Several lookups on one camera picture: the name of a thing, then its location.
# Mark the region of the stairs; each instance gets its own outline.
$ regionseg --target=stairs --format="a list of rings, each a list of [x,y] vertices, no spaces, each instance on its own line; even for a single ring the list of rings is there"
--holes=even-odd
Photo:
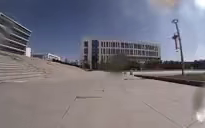
[[[0,83],[43,77],[44,74],[41,69],[22,59],[22,56],[0,53]]]

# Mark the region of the low wall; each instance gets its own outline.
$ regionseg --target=low wall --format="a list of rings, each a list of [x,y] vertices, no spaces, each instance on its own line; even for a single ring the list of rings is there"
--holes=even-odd
[[[161,77],[161,76],[146,76],[146,75],[134,75],[134,76],[145,78],[145,79],[161,80],[161,81],[173,82],[178,84],[186,84],[195,87],[205,87],[205,81],[175,79],[175,78]]]

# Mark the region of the pole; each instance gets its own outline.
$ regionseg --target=pole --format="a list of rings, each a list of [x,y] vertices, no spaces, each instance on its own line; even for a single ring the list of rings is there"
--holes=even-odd
[[[183,55],[183,50],[182,50],[182,44],[181,44],[181,35],[180,35],[180,31],[178,28],[178,19],[174,19],[172,21],[172,23],[175,24],[176,29],[177,29],[177,35],[178,35],[178,40],[179,40],[179,46],[180,46],[180,53],[181,53],[181,70],[182,70],[182,75],[184,76],[184,55]]]

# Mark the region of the lens flare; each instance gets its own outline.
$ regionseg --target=lens flare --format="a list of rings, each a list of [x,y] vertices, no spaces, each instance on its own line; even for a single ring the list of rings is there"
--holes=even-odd
[[[199,9],[205,9],[205,0],[195,0],[195,6]]]
[[[202,123],[205,121],[205,108],[201,108],[196,112],[196,119]]]

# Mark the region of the modern building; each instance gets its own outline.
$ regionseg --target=modern building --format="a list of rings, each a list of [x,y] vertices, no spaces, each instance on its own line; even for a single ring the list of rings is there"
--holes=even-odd
[[[25,55],[30,35],[29,29],[0,13],[0,50]]]
[[[81,43],[82,63],[88,63],[91,69],[97,69],[99,63],[109,62],[117,54],[124,54],[140,63],[161,59],[160,45],[156,43],[120,40],[84,40]]]
[[[33,54],[32,56],[40,58],[40,59],[44,59],[44,60],[53,60],[53,59],[59,60],[59,61],[61,60],[61,57],[54,55],[54,54],[51,54],[51,53]]]

